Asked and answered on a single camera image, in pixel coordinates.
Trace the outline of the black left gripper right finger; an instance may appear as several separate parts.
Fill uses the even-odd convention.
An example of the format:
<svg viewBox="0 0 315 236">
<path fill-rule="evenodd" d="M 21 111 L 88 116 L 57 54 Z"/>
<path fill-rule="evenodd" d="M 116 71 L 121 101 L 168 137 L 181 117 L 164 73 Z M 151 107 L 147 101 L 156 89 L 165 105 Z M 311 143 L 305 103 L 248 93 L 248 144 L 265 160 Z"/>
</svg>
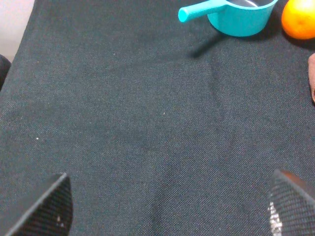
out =
<svg viewBox="0 0 315 236">
<path fill-rule="evenodd" d="M 315 234 L 315 187 L 292 172 L 274 171 L 268 210 L 272 235 Z"/>
</svg>

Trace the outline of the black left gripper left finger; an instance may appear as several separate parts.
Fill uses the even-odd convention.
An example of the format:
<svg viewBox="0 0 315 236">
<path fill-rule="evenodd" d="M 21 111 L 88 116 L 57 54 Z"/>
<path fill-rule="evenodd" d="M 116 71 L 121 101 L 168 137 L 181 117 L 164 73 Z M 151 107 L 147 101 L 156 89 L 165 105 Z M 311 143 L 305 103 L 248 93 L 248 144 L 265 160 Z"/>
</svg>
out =
<svg viewBox="0 0 315 236">
<path fill-rule="evenodd" d="M 72 219 L 70 177 L 55 174 L 4 212 L 4 235 L 67 236 Z"/>
</svg>

